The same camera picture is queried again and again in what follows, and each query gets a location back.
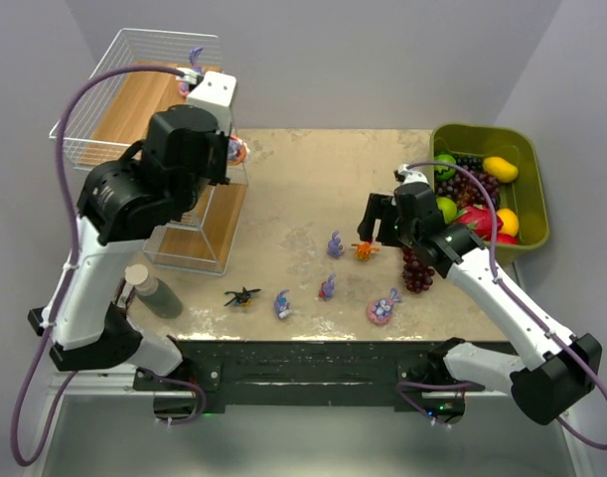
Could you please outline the small purple bunny toy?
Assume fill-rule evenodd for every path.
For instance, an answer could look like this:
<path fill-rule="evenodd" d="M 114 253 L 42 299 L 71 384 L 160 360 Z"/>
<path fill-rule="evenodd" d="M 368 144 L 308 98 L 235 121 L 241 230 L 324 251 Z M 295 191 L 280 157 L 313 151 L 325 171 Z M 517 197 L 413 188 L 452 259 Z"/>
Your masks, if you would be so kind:
<path fill-rule="evenodd" d="M 288 301 L 288 289 L 283 289 L 277 293 L 273 302 L 274 312 L 278 319 L 283 320 L 292 314 L 291 303 Z"/>

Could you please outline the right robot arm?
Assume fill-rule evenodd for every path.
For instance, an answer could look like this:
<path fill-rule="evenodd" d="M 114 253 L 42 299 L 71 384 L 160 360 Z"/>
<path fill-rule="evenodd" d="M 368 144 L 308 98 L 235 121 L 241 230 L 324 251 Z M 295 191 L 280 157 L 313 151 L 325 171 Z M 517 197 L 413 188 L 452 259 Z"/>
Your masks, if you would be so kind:
<path fill-rule="evenodd" d="M 594 388 L 602 346 L 549 317 L 503 271 L 467 226 L 446 224 L 431 187 L 405 183 L 392 195 L 372 193 L 358 226 L 361 240 L 409 246 L 464 291 L 508 338 L 514 357 L 455 343 L 442 356 L 457 381 L 510 394 L 533 422 L 547 425 Z"/>

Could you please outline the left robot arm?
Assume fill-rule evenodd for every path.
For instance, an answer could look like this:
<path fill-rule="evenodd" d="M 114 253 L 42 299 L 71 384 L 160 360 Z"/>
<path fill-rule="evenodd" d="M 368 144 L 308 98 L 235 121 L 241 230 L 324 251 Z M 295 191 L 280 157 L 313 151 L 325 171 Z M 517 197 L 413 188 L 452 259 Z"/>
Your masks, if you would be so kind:
<path fill-rule="evenodd" d="M 49 304 L 30 313 L 50 337 L 61 372 L 129 363 L 157 375 L 184 358 L 169 338 L 138 329 L 113 297 L 133 255 L 210 185 L 228 182 L 229 107 L 178 104 L 155 113 L 144 139 L 87 175 L 76 204 L 75 243 Z"/>

